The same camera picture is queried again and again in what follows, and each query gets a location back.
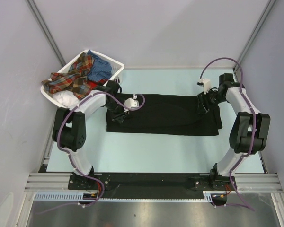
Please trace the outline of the black long sleeve shirt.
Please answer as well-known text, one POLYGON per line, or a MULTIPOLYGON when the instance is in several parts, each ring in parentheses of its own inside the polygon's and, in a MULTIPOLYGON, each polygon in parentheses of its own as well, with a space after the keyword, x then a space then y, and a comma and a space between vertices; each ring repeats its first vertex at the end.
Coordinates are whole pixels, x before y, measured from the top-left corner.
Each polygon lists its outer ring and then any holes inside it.
POLYGON ((220 108, 198 113, 197 96, 144 94, 145 103, 130 111, 122 123, 106 113, 107 132, 146 133, 181 136, 217 136, 222 129, 220 108))

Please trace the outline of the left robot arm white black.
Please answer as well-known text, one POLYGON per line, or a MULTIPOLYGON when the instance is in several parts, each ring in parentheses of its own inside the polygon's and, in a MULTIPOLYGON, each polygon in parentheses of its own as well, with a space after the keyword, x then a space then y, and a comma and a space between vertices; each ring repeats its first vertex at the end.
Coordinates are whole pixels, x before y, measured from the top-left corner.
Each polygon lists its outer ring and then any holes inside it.
POLYGON ((85 152, 80 151, 86 141, 86 119, 97 109, 105 107, 113 122, 123 123, 129 110, 136 105, 118 98, 122 93, 121 86, 109 80, 104 86, 97 86, 87 97, 72 108, 60 107, 56 111, 52 138, 57 148, 66 153, 73 171, 79 174, 79 184, 90 189, 94 186, 95 177, 90 174, 92 164, 85 152))

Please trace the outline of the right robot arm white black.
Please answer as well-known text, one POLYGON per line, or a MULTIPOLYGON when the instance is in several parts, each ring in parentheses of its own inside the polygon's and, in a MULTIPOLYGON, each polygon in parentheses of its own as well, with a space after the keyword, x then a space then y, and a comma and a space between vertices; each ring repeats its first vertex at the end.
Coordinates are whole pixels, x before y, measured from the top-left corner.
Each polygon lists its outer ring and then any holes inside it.
POLYGON ((229 135, 230 148, 209 173, 209 185, 219 190, 226 183, 232 183, 232 173, 246 158, 265 148, 271 118, 252 104, 245 87, 235 82, 230 73, 219 76, 218 88, 213 88, 211 81, 204 78, 197 84, 203 88, 197 96, 199 114, 209 113, 222 102, 228 102, 236 114, 229 135))

